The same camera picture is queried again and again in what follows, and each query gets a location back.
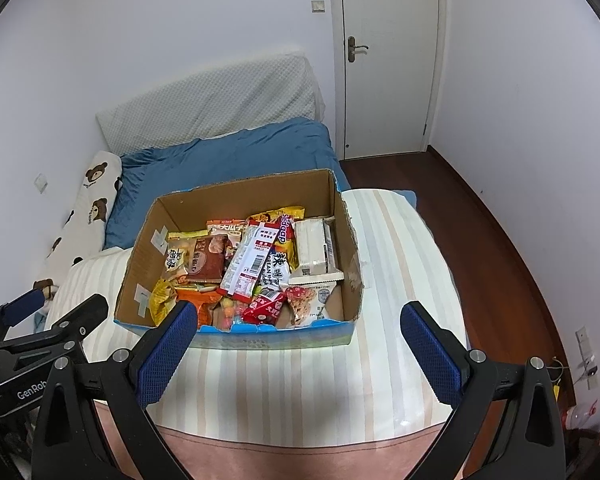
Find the door handle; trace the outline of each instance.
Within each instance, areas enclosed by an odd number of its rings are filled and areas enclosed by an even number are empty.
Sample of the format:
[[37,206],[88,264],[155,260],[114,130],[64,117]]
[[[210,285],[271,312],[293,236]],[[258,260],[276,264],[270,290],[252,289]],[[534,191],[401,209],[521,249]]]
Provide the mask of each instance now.
[[349,39],[347,40],[347,58],[350,63],[353,63],[356,60],[357,48],[366,48],[369,50],[369,47],[366,45],[356,45],[356,38],[349,36]]

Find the door frame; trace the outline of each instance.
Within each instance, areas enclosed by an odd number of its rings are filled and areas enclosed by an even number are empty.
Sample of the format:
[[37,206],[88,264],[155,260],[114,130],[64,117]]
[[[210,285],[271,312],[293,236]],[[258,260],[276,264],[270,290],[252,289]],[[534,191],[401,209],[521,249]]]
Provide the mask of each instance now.
[[[336,88],[336,132],[335,151],[338,160],[344,159],[345,144],[345,122],[346,122],[346,60],[344,33],[344,2],[343,0],[331,0],[331,21],[333,22],[333,64]],[[429,145],[431,133],[438,112],[438,97],[440,95],[440,83],[444,65],[446,38],[446,0],[438,0],[438,36],[436,38],[436,58],[433,65],[433,81],[429,97],[429,108],[427,109],[427,122],[422,136],[420,151],[424,152]]]

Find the metal screw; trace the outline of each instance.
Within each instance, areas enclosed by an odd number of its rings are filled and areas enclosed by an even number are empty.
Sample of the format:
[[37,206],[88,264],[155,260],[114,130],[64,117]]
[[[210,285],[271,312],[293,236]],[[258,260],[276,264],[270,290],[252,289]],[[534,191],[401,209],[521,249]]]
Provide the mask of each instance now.
[[58,359],[56,359],[56,362],[54,363],[54,366],[58,370],[62,370],[63,368],[66,368],[66,366],[68,364],[69,364],[69,359],[67,359],[66,357],[62,356],[62,357],[59,357]]
[[484,354],[482,350],[473,349],[469,352],[469,357],[471,361],[475,361],[476,363],[483,363],[487,360],[487,356]]
[[129,350],[126,348],[119,348],[115,352],[113,352],[113,360],[117,363],[122,363],[126,361],[129,357]]
[[532,357],[529,359],[529,364],[536,370],[542,370],[542,368],[544,368],[544,362],[542,362],[542,359],[539,357]]

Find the plastic bottle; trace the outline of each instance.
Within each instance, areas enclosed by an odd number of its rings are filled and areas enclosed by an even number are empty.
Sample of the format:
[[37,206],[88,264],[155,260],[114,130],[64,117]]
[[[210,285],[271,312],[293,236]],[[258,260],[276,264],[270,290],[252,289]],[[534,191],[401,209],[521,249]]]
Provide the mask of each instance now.
[[562,426],[565,430],[576,430],[582,428],[590,417],[595,415],[598,400],[593,404],[576,404],[572,408],[569,408],[566,413],[562,415]]

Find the blue gripper pad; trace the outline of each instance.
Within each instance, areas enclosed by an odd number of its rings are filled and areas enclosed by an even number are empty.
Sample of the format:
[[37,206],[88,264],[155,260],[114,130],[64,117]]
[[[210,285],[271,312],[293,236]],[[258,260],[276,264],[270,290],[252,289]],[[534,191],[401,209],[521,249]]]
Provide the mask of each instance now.
[[189,301],[179,301],[159,327],[147,331],[142,336],[138,342],[141,349],[145,337],[150,337],[154,331],[163,332],[157,343],[148,349],[148,356],[136,373],[136,399],[142,409],[160,400],[184,352],[196,335],[197,328],[196,307]]
[[42,308],[44,304],[44,292],[34,288],[4,306],[2,321],[5,326],[16,326],[23,319]]
[[462,398],[461,371],[434,333],[443,330],[426,315],[428,320],[423,319],[413,304],[406,304],[400,314],[400,330],[438,400],[455,409]]

